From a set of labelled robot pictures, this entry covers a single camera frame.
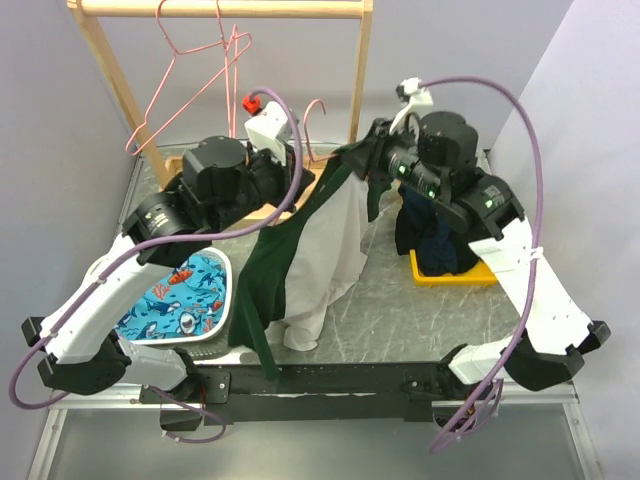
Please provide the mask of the green and white t shirt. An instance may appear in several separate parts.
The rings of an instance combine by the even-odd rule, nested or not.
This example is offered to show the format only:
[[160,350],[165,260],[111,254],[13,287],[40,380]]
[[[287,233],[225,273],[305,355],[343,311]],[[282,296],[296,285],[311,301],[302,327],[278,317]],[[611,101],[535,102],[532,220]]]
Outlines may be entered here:
[[228,344],[254,351],[269,380],[278,375],[269,327],[283,324],[282,344],[290,350],[315,349],[328,307],[363,272],[361,242],[391,187],[372,175],[381,150],[379,140],[334,150],[302,207],[258,234],[238,276]]

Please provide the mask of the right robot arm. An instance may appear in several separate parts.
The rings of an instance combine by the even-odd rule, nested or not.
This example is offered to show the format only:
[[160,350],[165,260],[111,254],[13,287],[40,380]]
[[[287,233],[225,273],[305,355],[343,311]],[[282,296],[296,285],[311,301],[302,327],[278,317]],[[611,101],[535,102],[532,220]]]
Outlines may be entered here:
[[441,363],[439,390],[457,399],[485,378],[507,379],[530,391],[568,382],[585,355],[609,339],[606,322],[591,319],[570,297],[544,257],[540,227],[529,221],[502,178],[473,165],[477,133],[452,112],[373,121],[344,160],[370,182],[398,180],[430,200],[440,218],[495,275],[520,316],[514,333],[462,345]]

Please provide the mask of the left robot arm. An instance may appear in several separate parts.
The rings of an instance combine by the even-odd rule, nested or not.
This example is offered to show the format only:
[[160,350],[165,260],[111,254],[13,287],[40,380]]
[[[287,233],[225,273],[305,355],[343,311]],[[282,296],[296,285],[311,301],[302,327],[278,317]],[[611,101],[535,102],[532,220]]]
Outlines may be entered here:
[[125,220],[103,267],[54,313],[21,325],[43,384],[93,395],[123,382],[149,385],[175,401],[192,399],[201,376],[182,348],[130,341],[117,323],[152,286],[264,205],[290,209],[311,181],[300,140],[252,134],[247,143],[213,136],[183,155],[183,170]]

